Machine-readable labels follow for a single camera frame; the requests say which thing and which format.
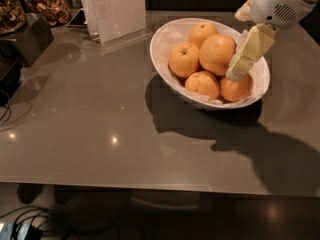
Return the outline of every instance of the dark floor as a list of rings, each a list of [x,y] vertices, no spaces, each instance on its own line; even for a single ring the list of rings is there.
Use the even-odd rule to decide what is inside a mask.
[[[315,198],[45,186],[24,204],[18,187],[0,184],[0,216],[23,207],[0,223],[32,223],[41,239],[320,239]]]

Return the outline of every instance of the cable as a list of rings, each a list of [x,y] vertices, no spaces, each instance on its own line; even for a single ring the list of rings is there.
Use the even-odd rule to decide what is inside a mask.
[[[10,108],[10,104],[11,104],[11,98],[10,98],[10,95],[7,93],[7,92],[5,92],[5,91],[3,91],[3,90],[0,90],[0,92],[1,93],[3,93],[3,94],[5,94],[6,96],[7,96],[7,98],[8,98],[8,101],[7,101],[7,106],[6,105],[4,105],[4,107],[6,107],[6,110],[4,111],[4,113],[2,114],[2,116],[0,117],[0,121],[5,117],[5,115],[7,114],[7,112],[8,112],[8,110],[9,110],[9,108]]]

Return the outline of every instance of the bowl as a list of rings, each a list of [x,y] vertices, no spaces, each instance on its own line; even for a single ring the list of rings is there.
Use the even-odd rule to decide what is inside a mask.
[[[155,69],[165,83],[184,101],[198,109],[208,111],[237,109],[249,106],[262,98],[270,84],[270,71],[264,57],[262,57],[249,71],[253,79],[253,88],[250,96],[237,102],[224,102],[222,100],[209,100],[208,96],[188,91],[181,81],[168,67],[170,50],[181,42],[188,41],[188,36],[194,24],[200,21],[209,21],[215,24],[219,34],[230,36],[237,43],[240,33],[219,22],[201,18],[183,18],[171,21],[160,27],[153,35],[150,43],[150,56]]]

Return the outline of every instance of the gray table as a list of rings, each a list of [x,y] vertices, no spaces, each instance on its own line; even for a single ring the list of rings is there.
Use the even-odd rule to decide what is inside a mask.
[[[190,16],[248,27],[214,12],[147,12],[147,22],[156,31]],[[299,25],[266,56],[263,101],[228,113],[168,89],[150,38],[110,52],[86,29],[52,31],[1,122],[1,182],[320,195],[320,48]]]

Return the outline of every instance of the glass jar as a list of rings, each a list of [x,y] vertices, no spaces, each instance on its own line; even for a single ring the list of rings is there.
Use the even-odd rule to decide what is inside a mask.
[[[0,0],[0,35],[15,32],[26,22],[19,0]]]
[[[67,0],[24,0],[24,2],[29,12],[42,13],[51,27],[69,21],[70,8]]]

